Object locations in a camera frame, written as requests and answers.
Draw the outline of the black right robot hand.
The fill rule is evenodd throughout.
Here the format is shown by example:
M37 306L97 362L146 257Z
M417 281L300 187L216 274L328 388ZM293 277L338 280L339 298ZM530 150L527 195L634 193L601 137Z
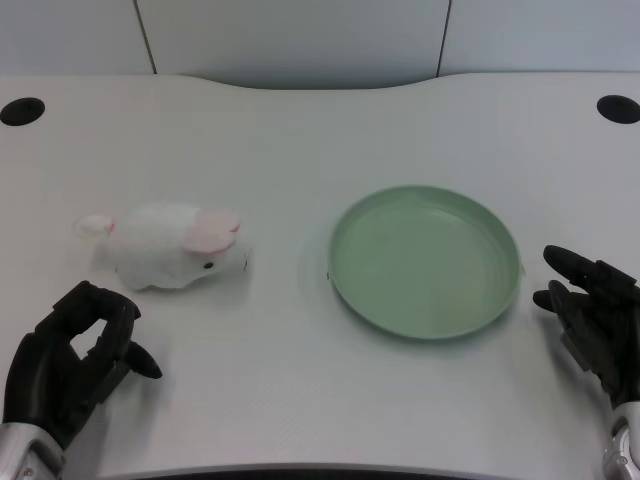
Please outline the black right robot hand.
M611 406L639 400L639 287L636 280L602 260L548 245L543 258L569 284L551 280L533 294L538 307L554 313L561 342L584 371L598 377Z

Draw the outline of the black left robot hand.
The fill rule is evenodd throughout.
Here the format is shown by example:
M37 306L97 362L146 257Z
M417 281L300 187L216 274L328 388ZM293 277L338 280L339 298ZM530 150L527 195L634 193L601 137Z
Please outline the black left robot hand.
M127 297L80 282L20 342L2 421L35 425L66 449L128 373L161 378L154 358L132 340L140 317Z

